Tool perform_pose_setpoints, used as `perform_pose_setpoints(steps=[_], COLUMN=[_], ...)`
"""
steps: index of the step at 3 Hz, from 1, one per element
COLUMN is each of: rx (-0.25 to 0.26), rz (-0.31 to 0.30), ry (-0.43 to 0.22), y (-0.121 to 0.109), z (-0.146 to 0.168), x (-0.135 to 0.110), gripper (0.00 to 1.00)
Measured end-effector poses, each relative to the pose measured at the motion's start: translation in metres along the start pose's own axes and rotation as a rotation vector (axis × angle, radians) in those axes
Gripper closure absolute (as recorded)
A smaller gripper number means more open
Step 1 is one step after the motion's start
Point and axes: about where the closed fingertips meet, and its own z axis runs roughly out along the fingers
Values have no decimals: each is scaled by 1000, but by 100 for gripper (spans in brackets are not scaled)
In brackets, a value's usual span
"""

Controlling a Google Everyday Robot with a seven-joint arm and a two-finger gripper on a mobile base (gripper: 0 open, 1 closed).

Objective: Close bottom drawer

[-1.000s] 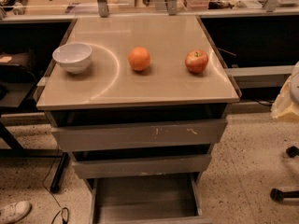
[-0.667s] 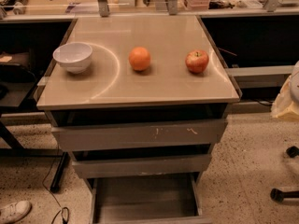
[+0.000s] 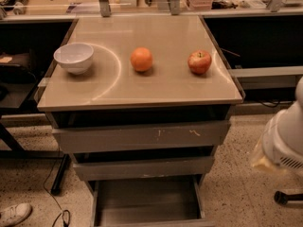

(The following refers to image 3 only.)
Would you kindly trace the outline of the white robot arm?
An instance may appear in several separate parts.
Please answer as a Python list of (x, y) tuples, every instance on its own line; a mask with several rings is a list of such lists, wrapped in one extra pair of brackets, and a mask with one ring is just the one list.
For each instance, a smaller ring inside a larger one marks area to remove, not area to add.
[(275, 114), (256, 144), (250, 164), (264, 171), (303, 169), (303, 78), (296, 85), (296, 101)]

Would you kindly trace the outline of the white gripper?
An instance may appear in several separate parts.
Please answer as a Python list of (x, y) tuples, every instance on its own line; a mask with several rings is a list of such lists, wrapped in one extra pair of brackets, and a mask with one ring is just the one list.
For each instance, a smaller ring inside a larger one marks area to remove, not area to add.
[(285, 174), (283, 168), (303, 169), (303, 110), (298, 101), (267, 123), (251, 153), (250, 166), (271, 174)]

